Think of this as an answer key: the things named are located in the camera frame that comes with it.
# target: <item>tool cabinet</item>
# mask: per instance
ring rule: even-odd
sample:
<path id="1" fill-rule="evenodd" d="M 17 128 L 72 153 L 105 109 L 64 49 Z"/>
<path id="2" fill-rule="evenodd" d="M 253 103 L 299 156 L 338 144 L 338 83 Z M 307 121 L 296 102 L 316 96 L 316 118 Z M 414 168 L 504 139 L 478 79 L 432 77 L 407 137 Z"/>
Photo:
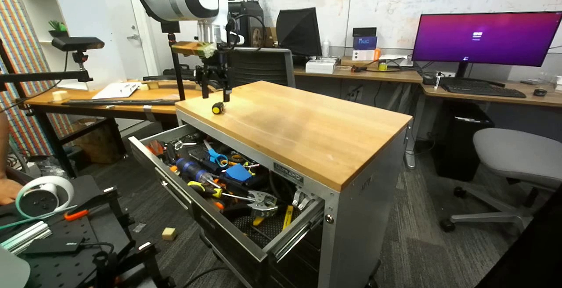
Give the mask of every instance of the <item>tool cabinet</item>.
<path id="1" fill-rule="evenodd" d="M 367 286 L 379 262 L 411 116 L 268 82 L 234 88 L 224 113 L 215 115 L 211 107 L 221 95 L 177 103 L 181 126 L 130 138 L 135 158 L 156 173 L 245 286 Z M 195 130 L 295 184 L 307 206 L 285 230 L 274 228 L 271 240 L 245 234 L 145 147 Z"/>

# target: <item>computer mouse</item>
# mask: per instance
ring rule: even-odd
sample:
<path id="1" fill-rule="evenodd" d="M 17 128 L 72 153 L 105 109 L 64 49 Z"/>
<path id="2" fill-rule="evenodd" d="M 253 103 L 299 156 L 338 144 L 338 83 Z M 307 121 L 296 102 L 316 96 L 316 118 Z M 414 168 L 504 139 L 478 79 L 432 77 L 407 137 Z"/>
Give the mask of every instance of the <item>computer mouse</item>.
<path id="1" fill-rule="evenodd" d="M 542 88 L 537 88 L 536 90 L 534 90 L 533 95 L 544 97 L 546 95 L 546 93 L 547 93 L 546 90 L 543 90 Z"/>

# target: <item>chair base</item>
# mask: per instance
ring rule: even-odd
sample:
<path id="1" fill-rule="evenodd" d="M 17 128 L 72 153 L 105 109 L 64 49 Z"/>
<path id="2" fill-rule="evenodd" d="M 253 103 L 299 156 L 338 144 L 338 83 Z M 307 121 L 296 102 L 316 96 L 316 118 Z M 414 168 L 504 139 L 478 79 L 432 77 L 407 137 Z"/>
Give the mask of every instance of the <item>chair base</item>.
<path id="1" fill-rule="evenodd" d="M 484 192 L 474 190 L 470 187 L 465 187 L 464 191 L 472 196 L 479 198 L 483 202 L 489 204 L 490 206 L 499 210 L 499 212 L 486 212 L 486 213 L 474 213 L 474 214 L 460 214 L 451 216 L 447 220 L 442 220 L 440 222 L 441 228 L 445 232 L 451 232 L 455 230 L 455 223 L 457 222 L 508 222 L 515 224 L 521 232 L 523 232 L 526 226 L 533 220 L 533 217 L 528 212 L 527 209 L 517 209 L 510 206 L 504 202 L 501 202 L 495 198 L 485 194 Z M 455 196 L 460 196 L 464 194 L 459 192 L 459 187 L 455 189 Z"/>

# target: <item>blue box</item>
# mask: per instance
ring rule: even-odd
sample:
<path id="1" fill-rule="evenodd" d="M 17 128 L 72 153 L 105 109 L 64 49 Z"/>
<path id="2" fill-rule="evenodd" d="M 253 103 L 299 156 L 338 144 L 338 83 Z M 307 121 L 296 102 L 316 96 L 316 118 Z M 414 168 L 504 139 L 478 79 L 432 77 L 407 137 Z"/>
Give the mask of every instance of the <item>blue box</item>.
<path id="1" fill-rule="evenodd" d="M 377 38 L 375 36 L 354 36 L 353 50 L 375 50 Z"/>

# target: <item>purple screen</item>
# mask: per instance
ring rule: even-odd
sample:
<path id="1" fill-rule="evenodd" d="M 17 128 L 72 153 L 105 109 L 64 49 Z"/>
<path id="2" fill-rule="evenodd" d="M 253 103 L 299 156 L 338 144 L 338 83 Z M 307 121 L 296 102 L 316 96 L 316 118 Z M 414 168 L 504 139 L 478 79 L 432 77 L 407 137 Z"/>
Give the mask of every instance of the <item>purple screen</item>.
<path id="1" fill-rule="evenodd" d="M 562 12 L 422 14 L 412 59 L 541 66 Z"/>

